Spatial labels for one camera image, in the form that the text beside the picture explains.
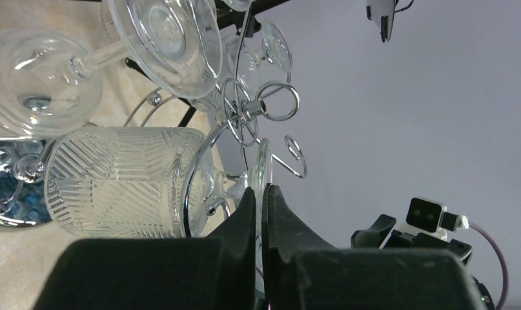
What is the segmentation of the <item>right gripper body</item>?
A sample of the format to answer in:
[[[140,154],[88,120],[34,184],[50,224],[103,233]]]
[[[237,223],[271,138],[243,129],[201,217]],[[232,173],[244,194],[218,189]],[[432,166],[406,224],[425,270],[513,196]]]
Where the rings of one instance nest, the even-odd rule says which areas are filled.
[[[473,248],[468,243],[455,239],[441,240],[424,232],[411,234],[403,229],[395,229],[396,219],[381,214],[368,228],[355,231],[351,236],[352,248],[369,249],[445,249],[457,256],[464,265],[468,265]]]

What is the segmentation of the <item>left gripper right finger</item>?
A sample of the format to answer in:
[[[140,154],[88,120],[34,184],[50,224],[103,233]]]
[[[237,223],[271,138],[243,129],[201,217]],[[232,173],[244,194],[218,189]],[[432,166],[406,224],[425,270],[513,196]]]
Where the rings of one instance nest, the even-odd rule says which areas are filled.
[[[484,284],[445,249],[339,249],[268,185],[261,212],[265,298],[272,309],[487,309]]]

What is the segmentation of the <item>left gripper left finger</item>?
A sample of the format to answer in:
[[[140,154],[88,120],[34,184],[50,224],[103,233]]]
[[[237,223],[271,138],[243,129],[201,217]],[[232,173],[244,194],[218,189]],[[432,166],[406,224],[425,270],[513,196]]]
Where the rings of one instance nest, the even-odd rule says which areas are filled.
[[[82,239],[58,258],[36,309],[252,309],[256,199],[204,238]]]

